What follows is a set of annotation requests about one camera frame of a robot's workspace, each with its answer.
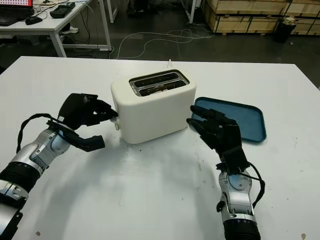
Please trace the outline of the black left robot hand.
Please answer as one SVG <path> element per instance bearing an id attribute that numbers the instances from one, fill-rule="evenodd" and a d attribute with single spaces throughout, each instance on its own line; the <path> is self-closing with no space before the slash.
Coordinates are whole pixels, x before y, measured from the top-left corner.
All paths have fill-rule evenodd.
<path id="1" fill-rule="evenodd" d="M 71 93 L 62 104 L 58 121 L 72 130 L 94 126 L 118 117 L 111 105 L 98 99 L 96 94 Z"/>

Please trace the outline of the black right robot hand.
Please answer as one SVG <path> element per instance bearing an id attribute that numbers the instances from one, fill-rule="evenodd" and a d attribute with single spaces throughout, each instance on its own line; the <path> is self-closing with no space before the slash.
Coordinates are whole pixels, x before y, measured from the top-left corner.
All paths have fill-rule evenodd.
<path id="1" fill-rule="evenodd" d="M 193 127 L 200 138 L 220 157 L 225 153 L 238 153 L 242 150 L 240 127 L 234 119 L 220 111 L 192 105 L 190 110 L 201 118 L 188 118 L 186 122 Z"/>

